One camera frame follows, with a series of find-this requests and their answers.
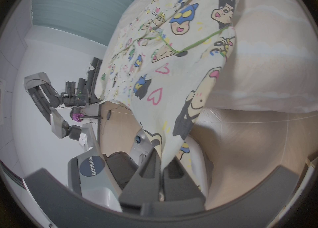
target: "black cartoon hair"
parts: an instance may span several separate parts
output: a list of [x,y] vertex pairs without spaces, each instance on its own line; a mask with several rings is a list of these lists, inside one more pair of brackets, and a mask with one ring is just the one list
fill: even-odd
[[[233,9],[231,11],[234,12],[235,10],[235,0],[219,0],[219,9],[223,8],[226,4],[230,5],[231,7],[233,7]],[[226,26],[229,25],[229,23],[224,24],[222,22],[218,22],[219,23],[219,29],[222,29]]]

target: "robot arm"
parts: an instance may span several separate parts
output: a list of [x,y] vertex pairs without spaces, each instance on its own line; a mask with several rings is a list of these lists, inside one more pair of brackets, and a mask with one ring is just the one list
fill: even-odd
[[50,79],[45,72],[39,72],[25,77],[24,87],[30,94],[35,105],[41,111],[45,119],[51,124],[52,132],[60,139],[69,136],[73,140],[79,140],[81,127],[69,124],[55,109],[63,103],[64,96],[59,95],[51,86]]

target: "purple object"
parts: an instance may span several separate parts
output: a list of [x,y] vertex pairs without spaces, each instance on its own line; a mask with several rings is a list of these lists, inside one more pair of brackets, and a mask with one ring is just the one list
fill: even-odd
[[81,117],[84,117],[82,113],[75,113],[72,115],[72,119],[75,120],[76,122],[82,122]]

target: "blue circular logo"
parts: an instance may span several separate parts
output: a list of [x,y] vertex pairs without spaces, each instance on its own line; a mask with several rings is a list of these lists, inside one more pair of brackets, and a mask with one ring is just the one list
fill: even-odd
[[94,155],[85,159],[81,163],[79,167],[79,171],[85,177],[93,177],[99,174],[104,167],[105,167],[105,160],[103,160],[98,155]]

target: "cartoon print shirt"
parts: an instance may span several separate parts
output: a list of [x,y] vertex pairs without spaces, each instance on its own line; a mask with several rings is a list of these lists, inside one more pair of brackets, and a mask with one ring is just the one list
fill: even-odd
[[235,44],[239,0],[152,0],[120,31],[103,102],[129,107],[163,170],[180,150]]

